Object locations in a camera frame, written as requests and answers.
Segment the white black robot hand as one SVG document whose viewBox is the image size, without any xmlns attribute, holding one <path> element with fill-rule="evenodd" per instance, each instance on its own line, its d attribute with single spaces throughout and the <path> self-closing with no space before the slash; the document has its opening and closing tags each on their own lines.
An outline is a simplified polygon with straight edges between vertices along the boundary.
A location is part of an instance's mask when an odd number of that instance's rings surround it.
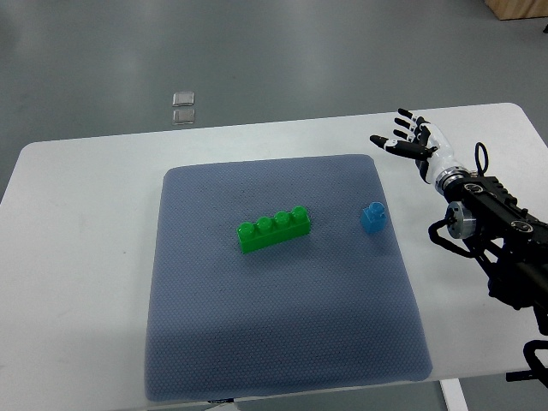
<svg viewBox="0 0 548 411">
<path fill-rule="evenodd" d="M 470 176 L 435 124 L 402 108 L 397 111 L 394 123 L 398 128 L 393 130 L 392 138 L 373 134 L 369 140 L 392 155 L 414 160 L 425 183 L 434 185 L 442 193 L 453 179 Z"/>
</svg>

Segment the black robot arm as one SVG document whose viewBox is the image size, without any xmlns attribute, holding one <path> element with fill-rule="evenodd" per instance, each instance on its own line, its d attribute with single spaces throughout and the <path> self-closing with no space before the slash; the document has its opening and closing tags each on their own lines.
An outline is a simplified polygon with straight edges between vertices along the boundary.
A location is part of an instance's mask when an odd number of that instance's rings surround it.
<svg viewBox="0 0 548 411">
<path fill-rule="evenodd" d="M 547 335 L 547 224 L 518 206 L 493 176 L 456 172 L 441 181 L 448 202 L 428 229 L 440 247 L 478 262 L 488 294 L 515 310 L 533 309 Z"/>
</svg>

